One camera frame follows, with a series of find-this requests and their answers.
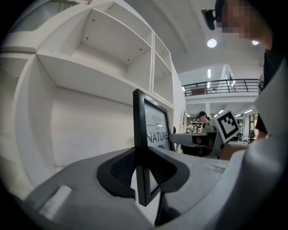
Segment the black railing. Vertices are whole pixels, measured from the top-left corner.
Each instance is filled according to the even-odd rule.
[[[205,81],[183,85],[185,97],[210,93],[258,92],[259,79]]]

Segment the black shirt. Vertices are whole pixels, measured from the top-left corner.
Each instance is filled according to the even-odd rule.
[[[284,58],[283,51],[279,47],[279,44],[276,42],[275,37],[273,37],[272,49],[267,50],[264,55],[264,71],[263,75],[259,79],[259,94],[263,91],[263,89],[268,85],[268,83],[273,78],[274,74],[277,72],[282,60]],[[267,133],[265,125],[258,115],[258,120],[256,124],[256,129]]]

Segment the framed sign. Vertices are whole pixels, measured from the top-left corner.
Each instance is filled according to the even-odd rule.
[[[160,192],[160,187],[149,170],[149,147],[175,151],[169,141],[170,126],[166,109],[141,90],[133,92],[134,144],[140,164],[137,164],[138,200],[147,206]]]

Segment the black picture frame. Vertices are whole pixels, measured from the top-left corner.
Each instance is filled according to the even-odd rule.
[[[158,185],[151,191],[150,170],[147,164],[145,164],[145,155],[148,155],[150,152],[147,141],[145,103],[164,113],[168,136],[171,132],[167,110],[141,90],[135,90],[133,92],[134,145],[137,151],[138,161],[141,161],[141,164],[138,164],[136,167],[138,200],[139,204],[146,207],[160,192],[160,187]],[[170,141],[169,146],[169,150],[175,151],[174,144]]]

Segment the person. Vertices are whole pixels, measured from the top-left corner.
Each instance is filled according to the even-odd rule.
[[[217,0],[215,13],[216,22],[223,31],[238,33],[240,38],[247,40],[256,40],[265,48],[264,70],[258,85],[261,93],[278,70],[284,50],[279,46],[279,37],[251,3],[257,4],[253,0]],[[258,116],[256,129],[259,130],[257,139],[267,136],[261,115]]]
[[[205,122],[210,121],[210,117],[207,117],[207,114],[204,111],[198,112],[197,117],[199,118],[199,121],[203,123],[202,128],[205,127]]]

